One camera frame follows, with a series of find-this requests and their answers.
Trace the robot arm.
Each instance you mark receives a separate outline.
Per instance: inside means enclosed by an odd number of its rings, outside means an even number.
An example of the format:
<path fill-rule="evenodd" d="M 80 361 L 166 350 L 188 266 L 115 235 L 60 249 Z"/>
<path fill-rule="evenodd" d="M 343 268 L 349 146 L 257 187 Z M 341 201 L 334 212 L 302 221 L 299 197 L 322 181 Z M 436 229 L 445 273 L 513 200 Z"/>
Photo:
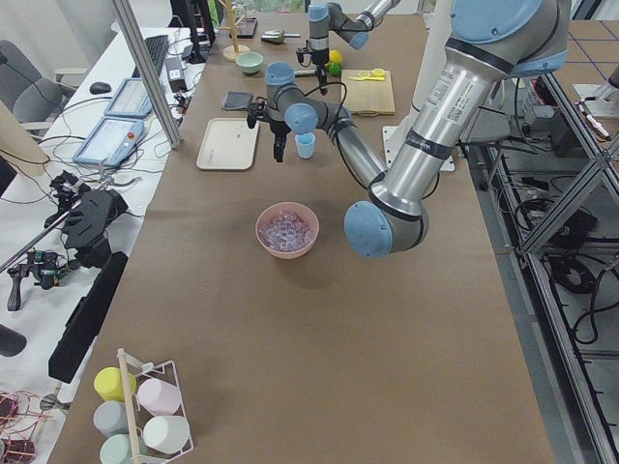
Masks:
<path fill-rule="evenodd" d="M 329 33 L 335 32 L 352 48 L 358 50 L 368 41 L 369 32 L 399 3 L 399 0 L 372 1 L 354 19 L 345 14 L 337 2 L 308 6 L 309 37 L 305 46 L 296 50 L 296 56 L 301 65 L 305 64 L 305 57 L 309 57 L 310 63 L 315 67 L 318 88 L 322 95 L 328 92 L 326 66 L 330 61 Z"/>
<path fill-rule="evenodd" d="M 564 64 L 570 9 L 567 1 L 454 2 L 445 65 L 391 163 L 377 157 L 341 104 L 306 96 L 285 62 L 267 67 L 267 95 L 250 104 L 247 122 L 270 126 L 276 159 L 290 133 L 325 131 L 368 192 L 345 214 L 348 243 L 369 258 L 408 250 L 428 231 L 427 189 L 491 88 Z"/>

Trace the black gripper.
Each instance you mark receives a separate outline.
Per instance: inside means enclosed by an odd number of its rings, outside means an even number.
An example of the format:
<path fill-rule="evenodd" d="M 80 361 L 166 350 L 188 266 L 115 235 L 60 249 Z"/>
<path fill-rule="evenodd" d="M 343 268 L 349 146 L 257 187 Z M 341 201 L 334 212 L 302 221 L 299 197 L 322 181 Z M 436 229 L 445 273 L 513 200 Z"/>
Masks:
<path fill-rule="evenodd" d="M 327 94 L 327 74 L 324 68 L 330 61 L 330 48 L 328 41 L 306 41 L 303 47 L 296 49 L 297 61 L 303 67 L 309 64 L 306 62 L 308 56 L 310 62 L 316 66 L 316 77 L 318 79 L 318 89 L 322 95 Z"/>
<path fill-rule="evenodd" d="M 273 157 L 276 162 L 283 162 L 286 138 L 290 127 L 283 117 L 273 109 L 265 98 L 257 97 L 248 106 L 247 124 L 253 129 L 258 122 L 267 123 L 274 137 Z"/>

